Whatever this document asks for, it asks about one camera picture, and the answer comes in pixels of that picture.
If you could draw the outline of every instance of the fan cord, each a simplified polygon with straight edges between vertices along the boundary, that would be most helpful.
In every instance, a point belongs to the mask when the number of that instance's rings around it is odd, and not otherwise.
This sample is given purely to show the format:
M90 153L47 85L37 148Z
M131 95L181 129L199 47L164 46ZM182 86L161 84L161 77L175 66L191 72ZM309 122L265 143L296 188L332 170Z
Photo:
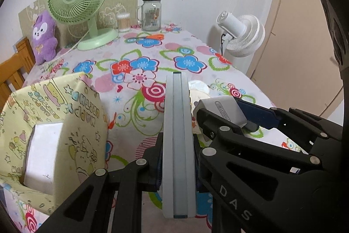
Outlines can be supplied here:
M62 58L63 56L65 56L67 53L69 53L71 50L73 50L73 49L80 43L80 41L81 41L83 38L85 38L85 36L88 34L89 31L90 31L90 27L88 28L88 30L87 30L87 32L85 33L85 35L83 35L83 36L80 38L80 40L78 40L77 43L76 43L74 46L72 46L68 51L66 51L64 54L60 55L60 56L57 57L56 59L53 59L53 60L51 60L51 61L48 61L48 62L44 63L44 69L47 70L47 69L50 67L50 63L59 60L60 58Z
M225 36L226 34L222 34L221 35L221 55L223 56L223 37Z

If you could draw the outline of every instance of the door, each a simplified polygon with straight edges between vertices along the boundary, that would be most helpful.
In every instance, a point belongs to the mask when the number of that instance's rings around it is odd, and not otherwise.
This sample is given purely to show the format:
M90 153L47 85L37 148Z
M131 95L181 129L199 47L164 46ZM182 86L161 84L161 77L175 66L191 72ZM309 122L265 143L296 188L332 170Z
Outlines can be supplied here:
M321 1L281 0L251 79L277 107L320 116L343 86L333 59Z

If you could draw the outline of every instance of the white fan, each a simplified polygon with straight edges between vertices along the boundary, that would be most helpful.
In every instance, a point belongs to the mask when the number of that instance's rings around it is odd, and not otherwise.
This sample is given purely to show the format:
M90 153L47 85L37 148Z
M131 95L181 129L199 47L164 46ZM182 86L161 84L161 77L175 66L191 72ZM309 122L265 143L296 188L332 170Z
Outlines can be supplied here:
M242 15L236 18L232 13L223 11L216 22L227 32L227 35L222 38L224 40L222 53L228 50L235 57L248 56L264 41L264 26L254 15Z

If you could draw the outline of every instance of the glass jar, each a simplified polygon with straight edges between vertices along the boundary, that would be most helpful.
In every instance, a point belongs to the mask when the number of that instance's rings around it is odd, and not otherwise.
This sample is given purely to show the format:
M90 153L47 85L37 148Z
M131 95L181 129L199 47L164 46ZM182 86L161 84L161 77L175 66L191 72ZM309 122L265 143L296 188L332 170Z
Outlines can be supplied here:
M138 11L142 9L142 20ZM143 0L143 5L137 7L136 18L142 23L143 31L158 31L161 29L161 0Z

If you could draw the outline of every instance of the plush bear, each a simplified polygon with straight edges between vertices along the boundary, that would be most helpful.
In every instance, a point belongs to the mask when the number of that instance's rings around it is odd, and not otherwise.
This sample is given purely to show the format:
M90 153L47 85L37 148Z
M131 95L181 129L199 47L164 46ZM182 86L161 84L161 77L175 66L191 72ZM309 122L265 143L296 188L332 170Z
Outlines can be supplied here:
M51 61L56 56L58 41L55 38L55 28L55 20L47 10L44 10L33 27L33 52L36 64Z

